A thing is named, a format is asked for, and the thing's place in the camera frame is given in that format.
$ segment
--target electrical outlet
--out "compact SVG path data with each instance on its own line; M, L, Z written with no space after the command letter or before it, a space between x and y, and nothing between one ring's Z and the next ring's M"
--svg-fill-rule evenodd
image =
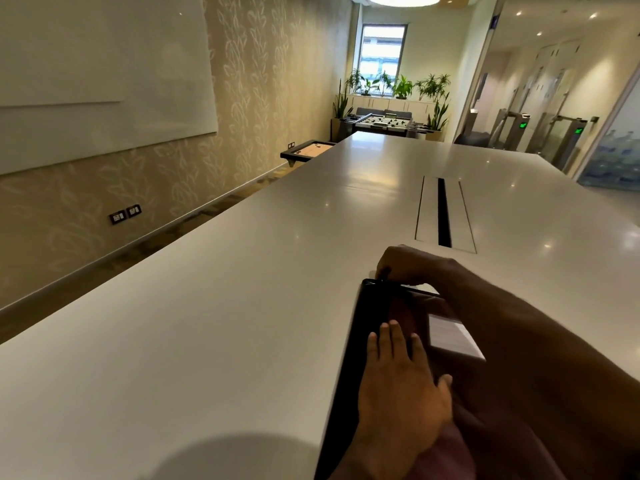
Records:
M111 220L111 224L116 225L120 224L123 220L127 218L124 209L114 212L113 214L109 214L109 219Z
M140 209L139 203L132 205L131 207L127 207L127 214L129 217L136 217L140 212L142 212L142 209Z

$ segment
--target patterned carpet floor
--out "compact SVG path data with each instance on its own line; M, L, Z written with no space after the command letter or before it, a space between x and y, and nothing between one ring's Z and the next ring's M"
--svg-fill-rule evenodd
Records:
M60 308L80 298L82 295L89 293L92 289L97 288L133 265L148 258L173 241L180 239L183 235L213 219L225 210L230 209L238 202L242 202L245 198L267 187L300 165L302 165L302 163L297 162L293 168L290 168L288 165L279 167L256 181L256 183L204 207L196 215L189 217L180 224L176 224L174 227L162 233L150 237L123 254L96 264L88 270L79 273L79 275L63 280L60 284L52 286L44 293L29 298L17 306L11 307L0 315L0 344L15 337L20 332L27 330L28 327L43 320L52 313L57 312Z

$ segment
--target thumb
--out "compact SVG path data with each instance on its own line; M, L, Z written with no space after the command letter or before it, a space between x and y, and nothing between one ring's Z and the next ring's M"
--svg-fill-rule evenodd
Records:
M438 390L442 397L442 402L445 404L447 411L452 413L452 399L451 399L451 384L453 384L453 377L448 374L440 376L438 379Z

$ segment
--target round ceiling lamp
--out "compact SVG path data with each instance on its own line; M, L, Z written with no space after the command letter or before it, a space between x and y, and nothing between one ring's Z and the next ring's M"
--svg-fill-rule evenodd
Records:
M369 0L378 5L409 7L409 6L428 6L439 3L440 0Z

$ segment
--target baseboard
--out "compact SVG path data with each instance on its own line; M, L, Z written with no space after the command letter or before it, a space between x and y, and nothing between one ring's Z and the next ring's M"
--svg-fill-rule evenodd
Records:
M95 266L98 266L110 259L113 259L121 254L124 254L125 252L127 252L128 250L131 250L133 248L135 248L137 245L141 244L142 242L148 240L149 238L158 235L160 233L163 233L169 229L171 229L171 227L174 227L175 225L180 224L181 222L187 220L190 217L194 217L196 216L198 213L200 213L201 210L203 210L204 208L214 204L215 202L219 202L224 198L229 197L229 195L233 195L236 192L239 192L240 190L243 190L251 185L253 185L254 183L256 183L258 180L260 180L261 178L266 177L268 174L276 171L277 169L282 168L283 166L288 165L288 163L283 163L281 165L278 165L275 168L272 168L271 170L266 171L265 173L259 175L258 177L255 177L252 180L249 180L248 182L245 182L244 184L236 187L233 190L229 190L229 192L224 193L222 195L220 195L219 197L216 197L213 200L210 200L206 203L204 203L203 205L197 207L196 209L193 209L190 212L187 212L186 214L177 217L176 219L172 220L171 222L163 225L162 227L158 227L158 229L151 231L147 234L144 234L142 237L137 238L135 241L131 241L128 244L125 244L124 246L106 254L105 256L98 258L94 261L91 261L91 263L89 264L85 264L82 267L79 267L78 269L76 269L75 271L72 271L69 274L66 274L64 276L62 276L61 278L58 278L57 280L50 282L48 285L44 285L42 288L37 289L36 291L32 291L31 293L23 296L22 298L9 303L8 305L3 306L2 308L0 308L0 316L2 316L4 313L8 312L9 310L15 308L16 306L20 306L21 304L27 302L30 299L34 299L37 298L43 294L46 294L48 291L52 290L53 288L63 284L64 282L71 280L73 278L77 278L78 276L81 276L82 274L86 273L87 271L91 270L92 268L94 268Z

